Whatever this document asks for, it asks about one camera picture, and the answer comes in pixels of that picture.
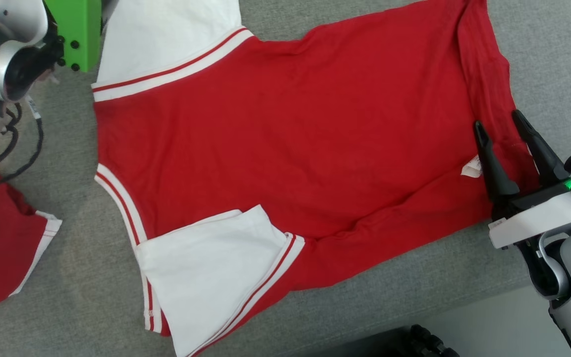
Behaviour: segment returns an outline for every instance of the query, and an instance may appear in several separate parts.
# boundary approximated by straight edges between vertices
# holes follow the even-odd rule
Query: white sleeve
[[[120,0],[107,25],[97,85],[173,68],[240,26],[238,0]]]

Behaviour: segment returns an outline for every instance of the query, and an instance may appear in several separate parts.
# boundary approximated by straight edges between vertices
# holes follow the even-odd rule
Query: red garment with white trim
[[[0,302],[21,291],[60,226],[12,186],[0,185]]]
[[[125,218],[147,328],[170,327],[179,356],[291,290],[486,219],[483,180],[460,174],[475,120],[520,187],[536,185],[485,0],[285,42],[253,36],[233,0],[143,7],[121,0],[109,23],[96,179]]]

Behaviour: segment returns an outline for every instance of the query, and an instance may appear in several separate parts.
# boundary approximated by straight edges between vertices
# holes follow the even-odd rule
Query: white floor
[[[462,357],[571,357],[533,287],[449,310],[419,322]]]

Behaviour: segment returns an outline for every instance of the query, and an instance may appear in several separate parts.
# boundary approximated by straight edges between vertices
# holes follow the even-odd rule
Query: gray couch
[[[285,40],[407,2],[241,0],[240,6],[254,34]],[[489,9],[512,65],[517,106],[567,158],[571,1],[492,0]],[[61,69],[57,77],[59,86],[33,91],[46,141],[38,162],[13,185],[63,226],[22,293],[0,303],[0,357],[172,356],[170,339],[143,329],[140,278],[125,227],[93,181],[97,141],[89,84],[95,74]],[[0,165],[2,172],[25,163],[34,150],[36,129],[30,115],[25,118],[20,145]],[[528,283],[517,251],[492,248],[481,224],[334,287],[292,293],[203,355],[306,355]]]

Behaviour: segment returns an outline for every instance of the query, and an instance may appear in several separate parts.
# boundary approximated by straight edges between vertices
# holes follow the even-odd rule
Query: red stripe
[[[284,262],[284,260],[286,259],[288,253],[290,253],[290,249],[292,249],[292,246],[294,245],[294,240],[296,239],[296,235],[292,235],[292,240],[290,241],[290,245],[287,247],[287,249],[285,250],[285,253],[283,254],[283,256],[281,257],[281,260],[279,260],[279,263],[277,264],[277,267],[272,271],[272,274],[270,274],[270,276],[268,276],[268,278],[265,280],[265,282],[263,282],[263,284],[261,284],[256,290],[254,290],[254,292],[252,293],[252,295],[248,298],[248,300],[244,303],[244,305],[242,306],[241,310],[239,310],[239,312],[237,313],[237,315],[235,315],[235,318],[233,318],[228,325],[226,325],[224,328],[222,328],[222,332],[224,332],[228,327],[230,327],[230,325],[232,323],[235,322],[235,320],[239,317],[239,315],[242,314],[242,312],[244,312],[245,307],[247,307],[248,303],[250,303],[250,300],[252,300],[252,298],[254,298],[254,296],[259,292],[259,290],[261,290],[262,287],[264,287],[269,281],[270,279],[272,279],[272,277],[277,273],[277,271],[279,270],[279,267],[281,267],[281,264]],[[205,350],[208,346],[212,345],[213,343],[216,343],[217,341],[219,341],[220,339],[224,338],[224,336],[227,334],[224,334],[222,336],[219,336],[218,338],[214,339],[213,341],[211,341],[209,344],[207,344],[206,346],[200,348],[197,351],[193,351],[191,352],[191,354],[189,356],[192,355],[197,355],[199,353],[202,353],[203,350]]]
[[[129,220],[129,228],[131,228],[131,232],[133,234],[134,241],[136,241],[136,245],[139,245],[140,244],[140,238],[138,237],[138,233],[136,232],[136,227],[134,226],[133,219],[131,217],[131,213],[129,213],[129,209],[127,209],[127,204],[125,203],[124,199],[122,198],[120,193],[118,193],[118,190],[116,189],[116,187],[114,187],[114,185],[111,182],[109,182],[107,177],[105,177],[100,172],[96,172],[96,175],[98,177],[100,177],[100,179],[102,181],[104,181],[113,190],[116,197],[118,197],[118,200],[120,201],[120,204],[122,205],[122,208],[125,211],[125,214],[127,215],[127,219]],[[149,311],[151,311],[151,310],[153,310],[154,302],[153,302],[152,295],[151,295],[151,284],[149,283],[149,280],[147,280],[147,295],[149,296]],[[153,331],[154,330],[154,317],[153,316],[149,316],[149,322],[151,325],[150,330]]]
[[[154,74],[150,74],[150,75],[146,75],[144,77],[140,77],[140,78],[136,78],[136,79],[132,79],[131,81],[125,81],[125,82],[121,82],[121,83],[116,83],[116,84],[109,84],[107,86],[102,86],[102,87],[98,87],[98,88],[94,88],[92,91],[94,93],[98,92],[98,91],[103,91],[103,90],[108,90],[108,89],[112,89],[112,88],[118,88],[118,87],[122,87],[122,86],[128,86],[130,84],[134,84],[134,83],[138,83],[141,81],[146,81],[147,79],[152,79],[152,78],[156,78],[156,77],[160,77],[161,75],[165,75],[165,74],[169,74],[169,73],[173,73],[176,72],[178,70],[181,70],[182,68],[188,67],[189,65],[192,65],[193,63],[196,63],[197,61],[203,59],[204,57],[212,54],[213,52],[215,52],[215,50],[217,50],[218,48],[222,47],[225,43],[227,43],[231,38],[233,38],[236,34],[245,31],[246,28],[244,29],[238,29],[237,31],[233,32],[230,36],[228,36],[224,41],[222,41],[219,45],[211,48],[208,52],[206,52],[205,54],[197,57],[196,59],[191,59],[191,61],[188,61],[182,65],[179,65],[175,68],[169,69],[169,70],[165,70],[163,72],[159,72],[159,73],[154,73]]]

